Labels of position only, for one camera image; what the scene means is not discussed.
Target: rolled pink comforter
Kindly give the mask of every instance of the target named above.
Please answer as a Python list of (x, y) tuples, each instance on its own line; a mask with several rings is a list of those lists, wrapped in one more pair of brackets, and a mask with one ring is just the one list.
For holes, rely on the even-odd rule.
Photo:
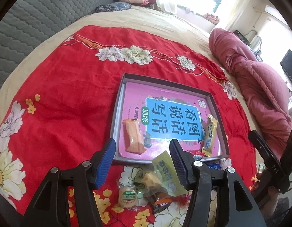
[(272, 67), (258, 62), (249, 48), (232, 32), (214, 29), (209, 37), (209, 48), (236, 78), (266, 142), (280, 158), (292, 129), (286, 83)]

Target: black screen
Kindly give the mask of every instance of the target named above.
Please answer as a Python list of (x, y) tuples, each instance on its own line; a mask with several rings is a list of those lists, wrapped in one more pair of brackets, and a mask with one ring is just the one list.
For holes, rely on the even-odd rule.
[(284, 72), (286, 73), (290, 81), (292, 82), (292, 51), (291, 50), (288, 50), (288, 52), (286, 53), (285, 57), (282, 59), (280, 64)]

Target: quilted headboard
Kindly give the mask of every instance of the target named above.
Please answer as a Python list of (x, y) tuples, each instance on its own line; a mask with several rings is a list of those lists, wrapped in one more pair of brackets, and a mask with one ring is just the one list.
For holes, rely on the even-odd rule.
[(39, 44), (113, 0), (17, 0), (0, 22), (0, 88)]

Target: beige blanket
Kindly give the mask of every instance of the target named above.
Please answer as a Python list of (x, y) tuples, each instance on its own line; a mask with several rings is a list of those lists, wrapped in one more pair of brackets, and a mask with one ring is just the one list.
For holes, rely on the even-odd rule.
[[(130, 10), (96, 13), (78, 20), (64, 30), (58, 32), (45, 42), (40, 44), (33, 52), (29, 54), (19, 66), (10, 74), (0, 90), (0, 123), (2, 122), (13, 97), (35, 68), (44, 61), (53, 50), (59, 46), (67, 37), (86, 25), (97, 25), (102, 27), (128, 27), (163, 38), (182, 43), (192, 50), (203, 54), (216, 63), (218, 61), (211, 54), (208, 47), (208, 37), (204, 31), (193, 26), (189, 22), (172, 15), (166, 15), (158, 11), (147, 8), (133, 6)], [(239, 87), (234, 79), (224, 69), (227, 78), (237, 88), (238, 100), (241, 103), (251, 129), (258, 129), (254, 117), (247, 108), (244, 97), (239, 91)]]

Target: metal pivot bolt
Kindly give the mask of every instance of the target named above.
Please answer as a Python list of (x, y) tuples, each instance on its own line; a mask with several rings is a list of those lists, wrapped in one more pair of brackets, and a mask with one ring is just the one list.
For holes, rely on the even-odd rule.
[(203, 165), (201, 161), (195, 161), (193, 164), (197, 167), (201, 167)]
[(50, 172), (51, 173), (56, 173), (58, 171), (58, 168), (57, 167), (53, 167), (50, 169)]
[(235, 169), (233, 167), (228, 167), (227, 171), (230, 173), (235, 173)]
[(83, 161), (82, 166), (89, 167), (90, 164), (91, 164), (90, 161), (89, 160), (86, 160), (86, 161)]

